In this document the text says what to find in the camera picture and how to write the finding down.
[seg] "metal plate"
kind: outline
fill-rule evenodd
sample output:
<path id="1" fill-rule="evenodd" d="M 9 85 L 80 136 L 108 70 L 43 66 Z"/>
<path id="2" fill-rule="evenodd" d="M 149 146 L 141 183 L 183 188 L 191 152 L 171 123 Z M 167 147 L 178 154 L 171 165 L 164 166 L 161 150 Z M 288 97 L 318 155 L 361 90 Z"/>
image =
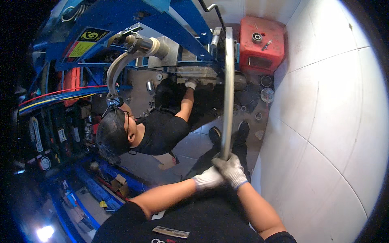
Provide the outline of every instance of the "metal plate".
<path id="1" fill-rule="evenodd" d="M 169 52 L 162 60 L 155 56 L 149 57 L 148 68 L 160 68 L 163 66 L 177 66 L 178 63 L 178 52 L 180 45 L 170 40 L 166 36 L 156 38 L 160 43 L 164 43 L 169 47 Z"/>

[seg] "light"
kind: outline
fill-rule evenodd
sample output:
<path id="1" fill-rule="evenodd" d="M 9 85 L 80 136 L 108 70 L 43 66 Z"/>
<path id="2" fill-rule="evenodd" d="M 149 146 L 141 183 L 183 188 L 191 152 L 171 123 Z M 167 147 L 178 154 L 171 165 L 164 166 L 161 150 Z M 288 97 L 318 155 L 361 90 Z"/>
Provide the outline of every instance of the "light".
<path id="1" fill-rule="evenodd" d="M 37 235 L 42 242 L 46 242 L 54 233 L 51 226 L 46 226 L 37 230 Z"/>

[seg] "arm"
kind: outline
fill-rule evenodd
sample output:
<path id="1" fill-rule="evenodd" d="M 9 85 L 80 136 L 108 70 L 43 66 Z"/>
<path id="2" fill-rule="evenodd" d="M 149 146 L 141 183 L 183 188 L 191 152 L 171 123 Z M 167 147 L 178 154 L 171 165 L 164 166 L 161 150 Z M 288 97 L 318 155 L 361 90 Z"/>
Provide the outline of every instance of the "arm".
<path id="1" fill-rule="evenodd" d="M 179 201 L 190 197 L 195 192 L 196 183 L 194 179 L 188 179 L 174 184 L 155 187 L 130 199 L 130 202 L 136 203 L 143 210 L 146 218 L 150 219 L 154 213 L 168 209 Z"/>
<path id="2" fill-rule="evenodd" d="M 189 120 L 189 116 L 192 112 L 194 97 L 193 97 L 194 90 L 192 88 L 187 88 L 184 98 L 181 101 L 181 110 L 175 115 L 178 117 L 181 117 L 186 122 Z"/>
<path id="3" fill-rule="evenodd" d="M 119 107 L 119 109 L 121 109 L 122 111 L 127 111 L 129 113 L 129 117 L 134 119 L 134 114 L 132 114 L 132 110 L 131 108 L 125 103 L 123 102 L 123 105 L 121 107 Z"/>
<path id="4" fill-rule="evenodd" d="M 263 239 L 275 233 L 286 231 L 277 212 L 255 191 L 250 183 L 241 185 L 237 193 L 250 223 Z"/>
<path id="5" fill-rule="evenodd" d="M 168 209 L 196 191 L 215 188 L 224 181 L 221 174 L 212 166 L 192 179 L 153 188 L 130 199 L 130 202 L 136 203 L 145 213 L 146 218 L 150 219 L 151 215 Z"/>

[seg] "black shoe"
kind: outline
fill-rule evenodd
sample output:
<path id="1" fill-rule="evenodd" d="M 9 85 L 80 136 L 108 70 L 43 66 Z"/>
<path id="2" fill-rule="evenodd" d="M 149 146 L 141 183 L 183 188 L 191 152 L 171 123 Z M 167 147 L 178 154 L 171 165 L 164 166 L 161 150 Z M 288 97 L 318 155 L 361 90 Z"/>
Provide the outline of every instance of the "black shoe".
<path id="1" fill-rule="evenodd" d="M 217 127 L 212 127 L 211 129 L 209 129 L 208 136 L 214 146 L 220 146 L 221 132 Z"/>
<path id="2" fill-rule="evenodd" d="M 249 123 L 246 120 L 241 121 L 238 126 L 238 134 L 237 134 L 236 141 L 238 143 L 245 143 L 247 137 L 249 136 L 249 132 L 250 132 Z"/>

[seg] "forearm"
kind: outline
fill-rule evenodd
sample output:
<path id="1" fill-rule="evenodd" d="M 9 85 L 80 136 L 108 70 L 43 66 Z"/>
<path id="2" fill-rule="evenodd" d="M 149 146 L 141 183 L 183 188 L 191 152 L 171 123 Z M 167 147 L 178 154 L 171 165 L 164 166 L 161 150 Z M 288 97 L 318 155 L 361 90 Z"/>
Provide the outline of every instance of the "forearm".
<path id="1" fill-rule="evenodd" d="M 277 212 L 250 183 L 240 186 L 237 194 L 251 225 L 263 239 L 277 232 L 286 231 Z"/>
<path id="2" fill-rule="evenodd" d="M 154 213 L 168 209 L 179 201 L 190 197 L 196 192 L 196 183 L 193 179 L 155 187 L 130 199 L 136 203 L 150 219 Z"/>
<path id="3" fill-rule="evenodd" d="M 121 109 L 122 111 L 127 111 L 129 113 L 129 117 L 133 117 L 134 116 L 132 114 L 131 108 L 125 102 L 123 102 L 123 105 L 121 107 L 119 107 L 119 109 Z"/>
<path id="4" fill-rule="evenodd" d="M 194 96 L 193 96 L 194 90 L 192 88 L 187 88 L 185 95 L 181 101 L 181 109 L 180 111 L 175 115 L 178 117 L 181 117 L 186 122 L 189 120 L 189 116 L 191 115 L 193 103 L 194 103 Z"/>

